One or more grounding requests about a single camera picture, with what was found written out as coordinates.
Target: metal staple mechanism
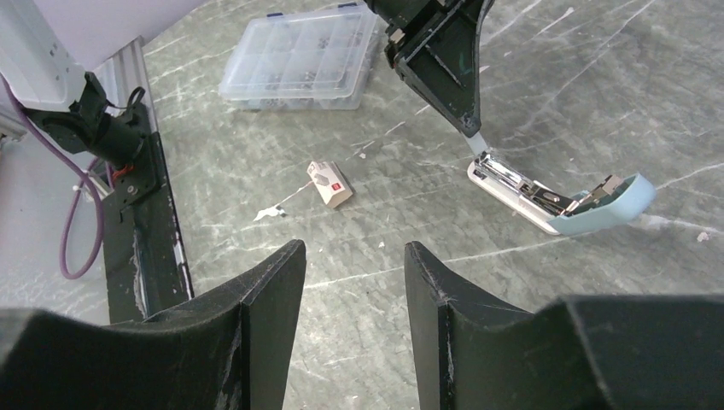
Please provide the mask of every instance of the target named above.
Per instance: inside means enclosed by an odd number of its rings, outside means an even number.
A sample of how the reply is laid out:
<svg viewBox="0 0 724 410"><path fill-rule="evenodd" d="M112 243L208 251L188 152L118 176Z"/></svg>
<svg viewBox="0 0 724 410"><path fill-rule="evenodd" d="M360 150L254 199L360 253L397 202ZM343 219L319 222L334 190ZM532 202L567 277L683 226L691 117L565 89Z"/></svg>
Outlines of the metal staple mechanism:
<svg viewBox="0 0 724 410"><path fill-rule="evenodd" d="M517 195L523 196L533 204L553 216L571 216L596 208L604 199L625 188L625 181L616 175L608 178L596 188L579 199L560 195L514 170L504 161L488 152L475 159L476 175L492 178Z"/></svg>

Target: plastic storage box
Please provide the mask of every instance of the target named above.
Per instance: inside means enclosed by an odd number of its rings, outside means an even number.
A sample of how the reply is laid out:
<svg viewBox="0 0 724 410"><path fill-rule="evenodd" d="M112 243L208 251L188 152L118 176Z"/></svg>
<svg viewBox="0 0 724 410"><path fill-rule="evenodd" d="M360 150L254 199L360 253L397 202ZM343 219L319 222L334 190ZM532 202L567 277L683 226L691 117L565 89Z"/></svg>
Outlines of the plastic storage box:
<svg viewBox="0 0 724 410"><path fill-rule="evenodd" d="M219 94L243 109L356 109L377 43L364 4L252 20Z"/></svg>

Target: gray marble surface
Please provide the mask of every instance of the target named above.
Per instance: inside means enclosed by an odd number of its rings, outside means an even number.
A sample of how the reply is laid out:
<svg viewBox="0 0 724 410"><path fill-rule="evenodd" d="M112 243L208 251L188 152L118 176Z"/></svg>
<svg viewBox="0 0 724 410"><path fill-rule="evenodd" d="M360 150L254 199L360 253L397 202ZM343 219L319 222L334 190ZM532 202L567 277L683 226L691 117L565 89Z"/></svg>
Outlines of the gray marble surface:
<svg viewBox="0 0 724 410"><path fill-rule="evenodd" d="M196 290L293 237L307 243L285 408L417 408L411 240L527 309L565 293L724 290L720 0L493 6L481 43L487 141L563 193L637 171L657 187L640 220L579 237L549 237L475 187L464 140L382 58L353 112L249 113L219 97L249 20L328 5L218 0L145 47ZM297 192L310 160L337 161L356 195L329 210L312 187ZM289 216L254 222L288 196Z"/></svg>

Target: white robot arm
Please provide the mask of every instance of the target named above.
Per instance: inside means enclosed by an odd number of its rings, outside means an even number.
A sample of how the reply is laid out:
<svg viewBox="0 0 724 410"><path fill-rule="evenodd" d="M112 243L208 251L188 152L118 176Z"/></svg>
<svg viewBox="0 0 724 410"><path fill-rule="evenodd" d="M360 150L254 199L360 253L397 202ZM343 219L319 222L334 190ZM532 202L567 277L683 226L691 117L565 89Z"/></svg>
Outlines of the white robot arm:
<svg viewBox="0 0 724 410"><path fill-rule="evenodd" d="M132 164L144 140L133 107L144 90L131 95L126 115L108 114L101 83L70 56L33 0L0 1L0 30L0 74L21 115L67 152L91 152L116 169Z"/></svg>
<svg viewBox="0 0 724 410"><path fill-rule="evenodd" d="M31 0L0 2L0 73L25 108L68 112L85 70L65 50Z"/></svg>

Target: black bracket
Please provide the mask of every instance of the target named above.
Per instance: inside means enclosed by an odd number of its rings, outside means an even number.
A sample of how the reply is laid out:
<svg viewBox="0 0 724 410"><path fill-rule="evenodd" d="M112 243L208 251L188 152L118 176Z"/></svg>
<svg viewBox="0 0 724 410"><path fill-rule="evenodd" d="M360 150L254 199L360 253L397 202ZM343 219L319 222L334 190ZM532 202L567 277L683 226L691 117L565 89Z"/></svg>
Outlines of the black bracket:
<svg viewBox="0 0 724 410"><path fill-rule="evenodd" d="M161 137L151 132L144 105L124 115L144 141L133 168L103 200L111 323L148 318L194 295Z"/></svg>
<svg viewBox="0 0 724 410"><path fill-rule="evenodd" d="M480 131L480 27L494 0L366 0L388 24L390 67L466 137Z"/></svg>

